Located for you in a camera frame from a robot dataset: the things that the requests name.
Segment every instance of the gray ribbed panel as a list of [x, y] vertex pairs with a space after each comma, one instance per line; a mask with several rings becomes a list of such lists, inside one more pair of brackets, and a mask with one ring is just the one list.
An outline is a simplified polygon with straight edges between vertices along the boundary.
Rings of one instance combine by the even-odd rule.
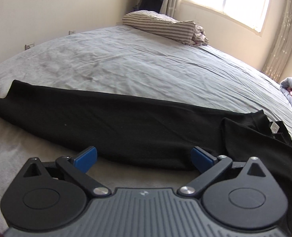
[[5, 237], [282, 237], [277, 230], [237, 233], [216, 225], [195, 199], [177, 197], [172, 189], [118, 189], [94, 199], [74, 223], [47, 233], [9, 229]]

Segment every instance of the bed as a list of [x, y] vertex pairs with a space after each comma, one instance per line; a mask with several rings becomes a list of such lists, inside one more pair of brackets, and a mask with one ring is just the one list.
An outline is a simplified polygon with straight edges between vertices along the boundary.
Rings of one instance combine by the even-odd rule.
[[[14, 79], [243, 113], [263, 109], [271, 121], [284, 121], [292, 137], [291, 105], [267, 76], [211, 46], [190, 47], [128, 26], [55, 39], [8, 59], [0, 64], [0, 98]], [[0, 200], [28, 158], [54, 161], [73, 154], [0, 119]], [[88, 174], [111, 189], [176, 189], [198, 172], [137, 168], [99, 159]], [[0, 211], [0, 231], [6, 228]]]

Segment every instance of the white tag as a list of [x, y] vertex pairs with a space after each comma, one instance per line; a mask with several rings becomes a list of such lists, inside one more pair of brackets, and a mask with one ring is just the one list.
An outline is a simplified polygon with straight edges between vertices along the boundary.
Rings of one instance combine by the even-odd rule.
[[271, 129], [272, 133], [274, 133], [274, 134], [276, 134], [278, 132], [279, 128], [280, 128], [279, 125], [276, 124], [275, 122], [273, 122], [272, 125], [270, 126], [270, 129]]

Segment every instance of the silver pivot bolt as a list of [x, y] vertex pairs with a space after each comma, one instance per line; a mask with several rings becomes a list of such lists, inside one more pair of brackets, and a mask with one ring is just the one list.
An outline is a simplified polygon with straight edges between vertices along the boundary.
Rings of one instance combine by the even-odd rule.
[[109, 189], [106, 187], [97, 187], [93, 189], [93, 193], [98, 196], [104, 196], [109, 193]]
[[180, 192], [182, 194], [193, 194], [193, 193], [195, 193], [195, 189], [191, 186], [182, 186], [180, 188]]

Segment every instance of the folded black clothing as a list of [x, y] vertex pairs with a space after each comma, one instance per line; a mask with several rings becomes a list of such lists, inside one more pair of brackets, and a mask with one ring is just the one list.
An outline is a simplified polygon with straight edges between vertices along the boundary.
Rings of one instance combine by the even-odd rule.
[[194, 146], [234, 161], [257, 156], [288, 197], [292, 232], [292, 139], [283, 122], [273, 135], [263, 111], [244, 114], [15, 80], [0, 99], [0, 117], [71, 150], [93, 145], [101, 157], [136, 166], [193, 170]]

